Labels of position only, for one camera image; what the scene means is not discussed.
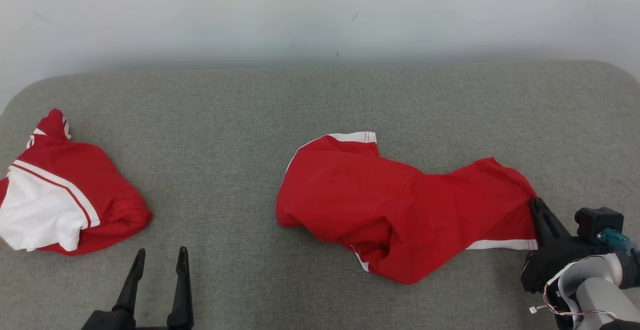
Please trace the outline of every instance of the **white stripe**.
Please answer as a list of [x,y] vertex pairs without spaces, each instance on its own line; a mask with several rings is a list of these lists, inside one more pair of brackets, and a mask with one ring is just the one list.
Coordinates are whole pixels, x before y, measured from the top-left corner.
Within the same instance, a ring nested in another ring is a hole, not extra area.
[[32,146],[34,146],[34,142],[35,142],[35,137],[34,134],[40,134],[42,136],[45,136],[45,132],[43,132],[42,130],[39,130],[38,128],[36,128],[36,130],[33,131],[32,135],[29,137],[30,141],[29,143],[27,143],[27,149],[31,148]]
[[65,117],[62,117],[62,124],[64,124],[64,135],[66,136],[67,139],[71,139],[71,136],[69,135],[69,122],[67,121],[67,123],[65,124]]
[[363,262],[362,259],[360,259],[359,254],[356,253],[356,248],[354,248],[353,245],[351,246],[351,248],[353,249],[353,253],[358,258],[358,261],[360,262],[360,266],[362,266],[362,269],[364,269],[364,271],[366,271],[368,273],[369,272],[369,262]]
[[325,134],[324,136],[316,138],[308,142],[307,144],[304,144],[300,148],[298,148],[298,150],[295,151],[293,158],[291,158],[291,160],[286,165],[286,170],[284,172],[285,174],[287,173],[287,170],[289,170],[289,166],[291,165],[291,162],[293,162],[293,159],[296,157],[296,154],[300,151],[300,149],[304,148],[305,146],[313,143],[318,139],[322,139],[323,137],[330,136],[336,139],[337,141],[357,141],[358,143],[377,143],[378,141],[375,135],[376,135],[375,132],[355,132],[355,133],[349,133],[349,134],[340,134],[340,133]]
[[471,244],[467,250],[505,248],[514,250],[536,250],[536,239],[512,239],[507,241],[477,241]]
[[78,202],[80,202],[80,204],[84,207],[87,215],[89,215],[89,220],[91,221],[91,228],[93,228],[94,226],[100,225],[100,218],[98,218],[98,213],[96,213],[96,209],[91,204],[89,199],[87,199],[87,197],[84,196],[82,191],[80,191],[80,189],[78,189],[78,187],[76,187],[72,182],[69,182],[69,180],[66,180],[66,179],[62,179],[57,175],[54,175],[46,171],[45,169],[38,168],[37,166],[31,165],[27,162],[16,160],[13,163],[25,169],[29,169],[30,171],[36,173],[37,175],[40,175],[41,177],[47,180],[51,180],[52,182],[55,182],[57,184],[63,185],[66,188],[68,188],[71,191],[71,193],[75,196],[75,198],[78,199]]

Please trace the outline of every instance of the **robotic arm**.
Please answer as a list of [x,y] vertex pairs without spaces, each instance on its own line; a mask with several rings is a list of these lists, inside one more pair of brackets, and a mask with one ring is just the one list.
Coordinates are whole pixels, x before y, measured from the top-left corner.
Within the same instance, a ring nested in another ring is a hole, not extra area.
[[622,235],[624,217],[582,208],[578,236],[569,234],[542,199],[531,200],[538,250],[520,275],[525,291],[541,292],[560,330],[640,330],[640,312],[620,291],[640,287],[638,246]]
[[86,321],[82,330],[191,330],[194,327],[194,309],[192,308],[192,281],[189,272],[189,253],[184,246],[178,254],[175,272],[178,283],[175,286],[173,309],[167,316],[166,326],[151,328],[136,327],[133,317],[136,307],[138,282],[145,268],[144,249],[137,252],[131,270],[128,272],[118,301],[110,312],[96,310]]

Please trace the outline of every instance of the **white wall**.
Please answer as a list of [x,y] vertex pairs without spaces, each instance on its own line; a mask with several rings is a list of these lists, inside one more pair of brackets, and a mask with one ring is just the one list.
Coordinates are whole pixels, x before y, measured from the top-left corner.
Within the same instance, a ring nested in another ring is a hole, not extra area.
[[640,0],[0,0],[0,111],[100,68],[546,57],[640,77]]

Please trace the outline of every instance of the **white fabric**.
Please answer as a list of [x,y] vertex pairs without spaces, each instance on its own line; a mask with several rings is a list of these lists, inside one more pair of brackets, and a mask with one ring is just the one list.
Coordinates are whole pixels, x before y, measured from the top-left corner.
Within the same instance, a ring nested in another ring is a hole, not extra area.
[[98,226],[100,225],[100,218],[98,217],[98,213],[96,212],[96,209],[94,208],[94,206],[91,204],[91,201],[89,201],[89,199],[87,199],[87,197],[83,194],[82,191],[80,191],[80,189],[78,189],[78,187],[76,187],[72,182],[69,182],[66,179],[62,179],[60,177],[58,177],[55,174],[52,174],[48,171],[46,171],[45,169],[42,168],[38,168],[37,166],[31,165],[27,162],[23,162],[23,161],[18,161],[16,160],[15,162],[13,162],[15,165],[17,166],[21,166],[37,175],[40,175],[41,177],[50,180],[51,182],[54,182],[58,185],[61,185],[63,187],[66,187],[68,189],[68,191],[71,191],[71,193],[73,194],[73,196],[75,196],[75,198],[78,200],[78,202],[80,202],[80,205],[82,205],[82,207],[84,208],[84,210],[86,211],[87,216],[89,216],[89,220],[91,221],[91,224],[89,224],[90,228],[93,228],[94,226]]
[[0,206],[0,237],[15,250],[34,250],[59,243],[78,248],[87,217],[69,192],[14,166]]
[[537,250],[538,242],[536,239],[512,239],[506,241],[477,241],[471,244],[466,250],[480,249],[514,249],[514,250]]
[[67,121],[67,119],[63,116],[62,117],[62,123],[64,124],[64,135],[66,136],[67,139],[71,140],[71,135],[69,134],[69,122]]
[[[375,132],[355,132],[355,133],[349,133],[349,134],[341,134],[341,133],[326,134],[322,137],[330,136],[338,141],[357,141],[359,143],[377,143],[377,139],[375,135],[376,135]],[[305,146],[313,143],[318,139],[320,139],[320,137],[314,139],[313,141],[308,142],[307,144],[304,144],[303,146],[298,148],[298,150],[295,151],[293,158],[291,158],[291,160],[288,161],[288,164],[286,165],[286,169],[284,171],[285,174],[287,173],[287,170],[289,170],[289,166],[291,166],[291,162],[293,162],[293,159],[296,157],[296,154],[300,151],[300,149],[304,148]]]
[[27,143],[27,149],[31,148],[32,146],[34,146],[34,141],[35,141],[35,135],[36,134],[40,134],[45,136],[45,132],[43,132],[42,130],[39,130],[38,128],[36,128],[36,130],[33,131],[32,136],[29,137],[29,143]]
[[359,254],[356,252],[356,249],[354,248],[353,245],[351,246],[351,248],[353,249],[353,253],[356,255],[356,258],[358,258],[358,261],[360,262],[360,266],[362,266],[362,269],[364,269],[364,271],[366,271],[368,273],[369,272],[369,262],[363,262],[362,259],[359,256]]

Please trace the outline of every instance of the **white sleeve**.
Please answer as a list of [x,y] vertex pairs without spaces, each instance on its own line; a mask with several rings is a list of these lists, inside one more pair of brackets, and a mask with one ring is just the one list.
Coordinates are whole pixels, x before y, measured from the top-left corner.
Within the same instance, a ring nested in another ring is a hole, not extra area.
[[0,237],[16,250],[34,250],[59,243],[78,248],[87,219],[69,192],[59,185],[14,166],[0,205]]

